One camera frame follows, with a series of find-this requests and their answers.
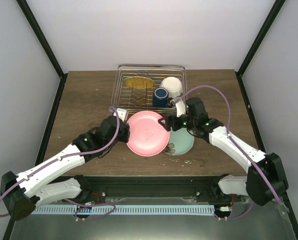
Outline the pink plate with woven pattern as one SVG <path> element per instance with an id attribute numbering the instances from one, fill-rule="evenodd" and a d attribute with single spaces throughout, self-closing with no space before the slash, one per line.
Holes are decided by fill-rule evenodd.
<path id="1" fill-rule="evenodd" d="M 158 120 L 162 116 L 154 111 L 135 113 L 128 120 L 130 127 L 128 148 L 142 157 L 152 157 L 161 153 L 169 143 L 170 132 Z"/>

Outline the mint green flower plate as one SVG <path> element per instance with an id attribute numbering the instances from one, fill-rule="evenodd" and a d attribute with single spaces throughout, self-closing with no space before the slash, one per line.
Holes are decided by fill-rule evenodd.
<path id="1" fill-rule="evenodd" d="M 163 150 L 164 153 L 179 156 L 188 153 L 194 144 L 194 136 L 191 131 L 182 128 L 177 131 L 170 131 L 169 143 Z"/>

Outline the dark blue mug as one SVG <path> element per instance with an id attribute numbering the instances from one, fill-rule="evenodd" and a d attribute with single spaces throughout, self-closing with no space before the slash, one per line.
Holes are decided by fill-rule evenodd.
<path id="1" fill-rule="evenodd" d="M 166 108 L 168 103 L 168 91 L 162 87 L 157 88 L 153 93 L 152 104 L 156 108 Z"/>

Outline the white scalloped bowl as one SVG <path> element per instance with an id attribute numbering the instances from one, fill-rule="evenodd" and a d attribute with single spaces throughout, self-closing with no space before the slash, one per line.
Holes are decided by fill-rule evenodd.
<path id="1" fill-rule="evenodd" d="M 172 99 L 181 96 L 183 92 L 181 80 L 173 76 L 166 77 L 161 82 L 160 87 L 166 89 L 168 97 Z"/>

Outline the round woven bamboo tray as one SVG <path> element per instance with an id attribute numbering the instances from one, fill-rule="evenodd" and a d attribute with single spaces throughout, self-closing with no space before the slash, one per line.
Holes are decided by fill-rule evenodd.
<path id="1" fill-rule="evenodd" d="M 155 83 L 153 80 L 143 76 L 132 76 L 124 79 L 124 84 L 132 89 L 145 90 L 152 88 Z"/>

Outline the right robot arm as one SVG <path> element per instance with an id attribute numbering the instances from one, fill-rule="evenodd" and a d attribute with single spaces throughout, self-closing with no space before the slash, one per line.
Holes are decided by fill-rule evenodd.
<path id="1" fill-rule="evenodd" d="M 248 196 L 259 206 L 279 201 L 288 189 L 288 182 L 277 154 L 253 148 L 231 133 L 221 121 L 210 118 L 200 98 L 193 97 L 186 102 L 174 99 L 173 102 L 177 113 L 158 120 L 166 131 L 186 129 L 194 137 L 222 150 L 246 172 L 245 176 L 223 176 L 211 188 L 214 200 L 221 202 L 233 194 Z"/>

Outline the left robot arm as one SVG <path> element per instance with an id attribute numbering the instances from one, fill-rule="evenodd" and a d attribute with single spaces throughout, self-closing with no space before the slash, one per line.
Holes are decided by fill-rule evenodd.
<path id="1" fill-rule="evenodd" d="M 82 175 L 53 182 L 69 170 L 107 154 L 117 142 L 127 143 L 129 125 L 122 113 L 104 119 L 79 135 L 61 152 L 43 163 L 18 174 L 9 171 L 2 176 L 0 195 L 7 208 L 6 216 L 19 221 L 36 208 L 52 202 L 70 199 L 78 203 L 91 196 L 91 186 Z"/>

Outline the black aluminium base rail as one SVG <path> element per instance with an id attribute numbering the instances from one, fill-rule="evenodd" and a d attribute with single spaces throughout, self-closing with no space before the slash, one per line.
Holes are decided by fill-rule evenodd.
<path id="1" fill-rule="evenodd" d="M 226 204 L 232 199 L 240 200 L 241 193 L 223 192 L 218 182 L 221 176 L 82 176 L 74 177 L 83 192 L 78 202 L 99 195 L 98 200 L 122 198 L 185 198 L 210 204 Z"/>

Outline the left black frame post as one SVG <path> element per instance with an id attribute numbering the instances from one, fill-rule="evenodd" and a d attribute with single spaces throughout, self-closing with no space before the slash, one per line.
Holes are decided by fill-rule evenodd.
<path id="1" fill-rule="evenodd" d="M 34 13 L 32 12 L 28 2 L 26 0 L 16 0 L 18 6 L 20 7 L 22 13 L 24 14 L 25 18 L 27 19 L 31 29 L 33 30 L 35 36 L 37 37 L 41 47 L 43 48 L 44 52 L 46 53 L 51 65 L 53 66 L 54 70 L 56 71 L 59 78 L 63 78 L 65 73 L 63 72 L 54 52 L 52 51 L 51 46 L 49 45 L 47 38 L 45 37 Z"/>

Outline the black frame post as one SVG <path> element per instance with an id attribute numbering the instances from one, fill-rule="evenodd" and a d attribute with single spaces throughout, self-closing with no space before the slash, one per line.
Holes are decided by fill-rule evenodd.
<path id="1" fill-rule="evenodd" d="M 282 9 L 286 0 L 275 0 L 269 13 L 267 14 L 259 32 L 257 33 L 249 51 L 247 52 L 244 60 L 238 71 L 236 71 L 236 75 L 238 77 L 242 77 L 246 72 L 249 64 L 251 63 L 253 57 L 255 56 L 257 50 L 262 44 L 264 38 L 266 37 L 268 31 L 270 30 L 272 24 L 274 23 L 276 17 L 278 16 L 280 10 Z"/>
<path id="2" fill-rule="evenodd" d="M 20 7 L 22 13 L 24 14 L 25 18 L 27 19 L 31 29 L 33 30 L 35 36 L 37 37 L 41 47 L 43 48 L 44 52 L 46 53 L 51 65 L 53 66 L 54 70 L 56 71 L 59 78 L 63 78 L 65 73 L 63 72 L 54 52 L 52 51 L 51 46 L 49 45 L 47 38 L 45 37 L 34 13 L 32 12 L 28 2 L 26 0 L 16 0 L 18 6 Z"/>

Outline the right black frame post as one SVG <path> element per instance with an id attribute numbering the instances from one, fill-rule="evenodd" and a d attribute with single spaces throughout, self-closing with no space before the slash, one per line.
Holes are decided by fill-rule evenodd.
<path id="1" fill-rule="evenodd" d="M 257 50 L 262 44 L 264 38 L 266 37 L 268 31 L 270 30 L 272 24 L 274 23 L 276 17 L 278 16 L 280 10 L 282 9 L 286 0 L 275 0 L 269 13 L 267 14 L 259 32 L 257 33 L 249 51 L 247 52 L 244 60 L 238 71 L 236 71 L 236 75 L 238 77 L 242 77 L 246 72 L 249 64 L 251 63 L 253 57 L 255 56 Z"/>

